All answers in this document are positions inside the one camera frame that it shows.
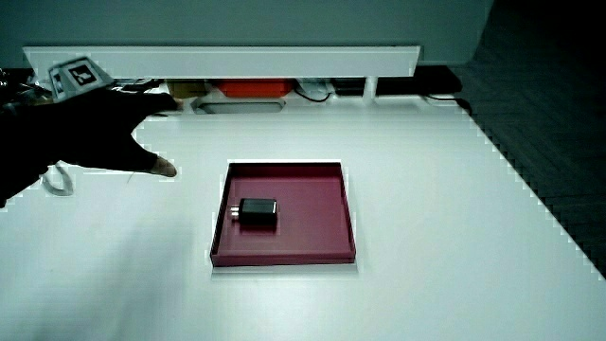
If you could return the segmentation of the person's left hand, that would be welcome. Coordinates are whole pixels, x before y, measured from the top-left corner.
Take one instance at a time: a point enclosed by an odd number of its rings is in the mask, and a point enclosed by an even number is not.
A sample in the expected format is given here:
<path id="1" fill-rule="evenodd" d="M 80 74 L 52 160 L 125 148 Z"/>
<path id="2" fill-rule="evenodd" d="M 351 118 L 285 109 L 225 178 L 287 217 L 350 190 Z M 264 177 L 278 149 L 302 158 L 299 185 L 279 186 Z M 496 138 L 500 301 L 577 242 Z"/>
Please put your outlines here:
<path id="1" fill-rule="evenodd" d="M 116 80 L 88 57 L 55 63 L 48 76 L 53 102 L 43 107 L 43 126 L 58 134 L 52 148 L 58 159 L 84 168 L 177 175 L 170 161 L 136 142 L 133 131 L 149 116 L 181 110 L 180 99 L 116 90 Z"/>

